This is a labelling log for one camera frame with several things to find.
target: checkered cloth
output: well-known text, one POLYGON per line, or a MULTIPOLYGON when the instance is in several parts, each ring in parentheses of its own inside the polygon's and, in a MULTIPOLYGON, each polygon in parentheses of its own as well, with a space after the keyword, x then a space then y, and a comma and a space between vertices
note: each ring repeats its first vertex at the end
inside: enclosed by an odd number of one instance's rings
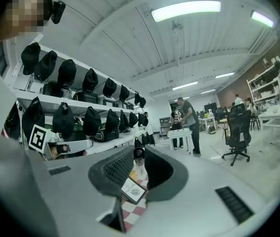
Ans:
MULTIPOLYGON (((147 190, 146 186, 148 184, 148 181, 148 176, 146 176, 144 180, 138 179, 137 183, 147 190)), ((143 215, 146 208, 146 195, 147 192, 137 205, 130 203, 129 201, 127 201, 126 197, 123 197, 122 213, 126 231, 129 231, 138 220, 138 218, 143 215)))

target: gray floor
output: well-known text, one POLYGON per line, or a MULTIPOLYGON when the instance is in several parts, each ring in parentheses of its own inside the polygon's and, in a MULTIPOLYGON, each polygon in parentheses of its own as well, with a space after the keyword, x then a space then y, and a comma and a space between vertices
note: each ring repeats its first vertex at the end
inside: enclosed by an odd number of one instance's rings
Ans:
MULTIPOLYGON (((219 128, 212 135, 206 132, 200 133, 201 157, 227 169, 251 185, 268 201, 280 196, 280 128, 274 128, 273 133, 271 133, 270 129, 261 132, 255 127, 250 132, 252 139, 247 149, 250 162, 246 162, 245 157, 238 156, 234 166, 230 166, 234 156, 221 158, 223 154, 229 152, 229 146, 225 145, 222 133, 222 128, 219 128), (262 139, 264 139, 263 150, 260 152, 262 139)), ((168 139, 160 138, 158 134, 154 134, 154 137, 157 147, 169 148, 168 139)), ((186 152, 186 149, 179 148, 174 153, 178 151, 186 152)))

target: ceiling light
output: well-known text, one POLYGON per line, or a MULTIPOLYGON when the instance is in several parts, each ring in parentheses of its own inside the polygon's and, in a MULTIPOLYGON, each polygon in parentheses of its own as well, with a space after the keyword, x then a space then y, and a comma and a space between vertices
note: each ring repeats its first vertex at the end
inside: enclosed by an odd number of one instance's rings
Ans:
POLYGON ((176 89, 181 89, 183 87, 187 87, 187 86, 190 86, 190 85, 194 85, 194 84, 197 84, 198 81, 195 81, 195 82, 191 82, 189 84, 185 84, 185 85, 181 85, 181 86, 178 86, 178 87, 174 87, 173 90, 176 90, 176 89))
POLYGON ((234 75, 234 72, 232 73, 228 73, 228 74, 224 74, 224 75, 220 75, 220 76, 216 76, 215 78, 220 78, 220 77, 228 77, 228 76, 231 76, 231 75, 234 75))
POLYGON ((221 2, 218 1, 190 1, 172 4, 152 11, 155 22, 180 15, 196 12, 220 12, 221 2))
POLYGON ((268 17, 254 11, 254 10, 252 11, 251 18, 254 20, 257 20, 269 27, 273 27, 273 25, 274 25, 274 22, 271 19, 269 19, 268 17))
POLYGON ((202 94, 205 94, 205 93, 208 93, 208 92, 213 92, 213 91, 215 91, 215 89, 212 89, 212 90, 208 90, 208 91, 202 92, 202 94))

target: vent slot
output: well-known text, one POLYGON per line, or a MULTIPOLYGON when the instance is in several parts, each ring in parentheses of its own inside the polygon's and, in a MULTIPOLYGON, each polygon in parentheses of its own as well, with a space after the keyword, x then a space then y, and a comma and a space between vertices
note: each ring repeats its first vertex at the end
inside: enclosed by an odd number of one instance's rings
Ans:
POLYGON ((239 224, 254 214, 230 187, 226 186, 215 191, 239 224))
POLYGON ((54 175, 69 171, 70 169, 71 168, 68 166, 62 166, 62 167, 58 167, 58 168, 54 168, 54 169, 49 169, 49 172, 50 172, 51 176, 54 176, 54 175))

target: brown wall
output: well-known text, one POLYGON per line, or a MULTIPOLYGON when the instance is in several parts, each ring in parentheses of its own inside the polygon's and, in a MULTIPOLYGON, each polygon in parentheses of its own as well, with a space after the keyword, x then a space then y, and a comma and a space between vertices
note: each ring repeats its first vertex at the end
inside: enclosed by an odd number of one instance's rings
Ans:
POLYGON ((252 80, 255 75, 262 73, 265 68, 262 64, 263 58, 266 58, 269 64, 272 64, 271 59, 280 57, 280 39, 273 45, 267 53, 263 55, 250 69, 248 69, 240 78, 231 83, 228 87, 224 88, 217 93, 221 107, 229 107, 235 101, 235 94, 239 94, 240 98, 245 100, 251 97, 248 84, 246 80, 252 80))

